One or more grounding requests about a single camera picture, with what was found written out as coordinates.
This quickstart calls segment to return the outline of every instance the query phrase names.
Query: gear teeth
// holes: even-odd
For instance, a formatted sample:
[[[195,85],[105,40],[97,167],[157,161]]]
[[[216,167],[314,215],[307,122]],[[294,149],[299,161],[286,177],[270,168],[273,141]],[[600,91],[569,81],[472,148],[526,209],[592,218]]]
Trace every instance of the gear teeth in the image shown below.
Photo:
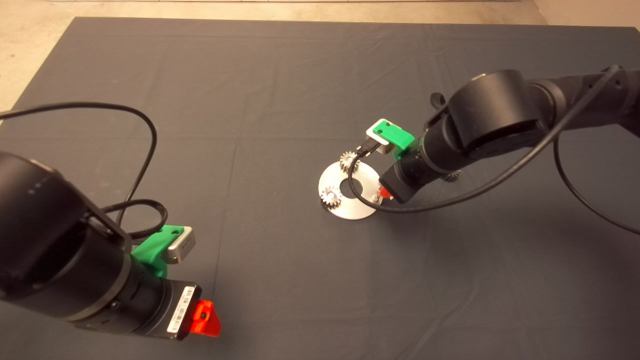
[[[329,186],[320,193],[320,200],[327,209],[335,209],[342,201],[342,192],[334,186]]]
[[[441,179],[446,181],[447,183],[453,183],[454,181],[458,180],[460,174],[462,174],[462,170],[454,171],[449,175],[444,175],[443,177],[441,177]]]
[[[342,169],[342,171],[344,172],[347,172],[349,170],[349,167],[351,166],[351,162],[356,158],[356,156],[356,153],[353,151],[347,151],[342,154],[342,156],[340,156],[340,169]],[[356,163],[356,166],[353,169],[354,171],[358,170],[359,164],[360,160],[358,160],[358,162]]]

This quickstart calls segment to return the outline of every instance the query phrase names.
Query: white label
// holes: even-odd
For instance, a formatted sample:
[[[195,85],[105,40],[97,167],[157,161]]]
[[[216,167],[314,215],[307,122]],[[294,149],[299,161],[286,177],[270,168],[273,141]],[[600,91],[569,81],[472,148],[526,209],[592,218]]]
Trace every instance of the white label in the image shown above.
[[[184,318],[184,313],[187,312],[187,307],[189,307],[189,303],[191,302],[191,297],[193,296],[193,292],[196,290],[194,286],[185,286],[182,291],[182,296],[180,296],[180,302],[178,306],[175,307],[175,311],[173,312],[173,316],[171,317],[171,322],[169,323],[169,327],[166,328],[167,332],[175,334],[180,329],[180,324],[182,324],[182,319]]]

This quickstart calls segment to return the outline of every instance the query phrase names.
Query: connector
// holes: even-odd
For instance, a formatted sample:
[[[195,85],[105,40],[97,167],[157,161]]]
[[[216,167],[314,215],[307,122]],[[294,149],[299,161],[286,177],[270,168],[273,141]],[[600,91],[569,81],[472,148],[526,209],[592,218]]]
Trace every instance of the connector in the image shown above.
[[[367,157],[371,155],[371,153],[374,152],[379,146],[380,143],[377,140],[368,138],[364,143],[360,144],[360,146],[356,148],[356,154],[360,155],[361,157]]]

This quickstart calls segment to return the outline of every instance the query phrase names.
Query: metal disc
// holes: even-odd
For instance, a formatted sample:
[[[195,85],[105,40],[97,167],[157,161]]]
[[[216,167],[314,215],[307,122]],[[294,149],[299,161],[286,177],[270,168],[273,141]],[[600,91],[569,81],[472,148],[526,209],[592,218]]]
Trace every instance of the metal disc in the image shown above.
[[[339,161],[329,165],[320,176],[318,194],[322,193],[322,191],[329,186],[334,186],[339,189],[340,184],[346,178],[347,173],[340,169]],[[365,199],[369,199],[369,201],[377,204],[382,203],[382,198],[378,196],[380,190],[378,179],[380,176],[372,167],[365,163],[360,163],[358,170],[353,173],[353,178],[358,180],[362,185],[361,195],[365,197]],[[360,200],[349,199],[344,196],[344,194],[342,194],[340,204],[336,208],[328,209],[328,211],[331,211],[337,217],[348,220],[360,220],[376,212],[375,209],[362,204]]]

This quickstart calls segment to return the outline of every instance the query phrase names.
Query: dark gray tablecloth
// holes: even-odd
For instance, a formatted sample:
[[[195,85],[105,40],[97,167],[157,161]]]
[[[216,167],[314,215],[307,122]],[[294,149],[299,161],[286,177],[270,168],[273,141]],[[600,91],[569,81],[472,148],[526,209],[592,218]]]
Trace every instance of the dark gray tablecloth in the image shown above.
[[[385,117],[419,135],[431,92],[640,67],[631,28],[76,19],[17,108],[107,101],[140,108],[160,143],[140,191],[198,245],[170,277],[199,282],[219,339],[111,336],[0,304],[5,359],[637,359],[640,239],[565,190],[549,152],[490,193],[418,215],[348,222],[317,180]],[[148,145],[123,113],[5,122],[0,150],[58,168],[105,205]],[[640,142],[617,127],[563,135],[595,204],[638,225]],[[478,186],[522,153],[476,163],[419,202]],[[367,160],[380,172],[391,159]],[[130,211],[141,228],[152,213]]]

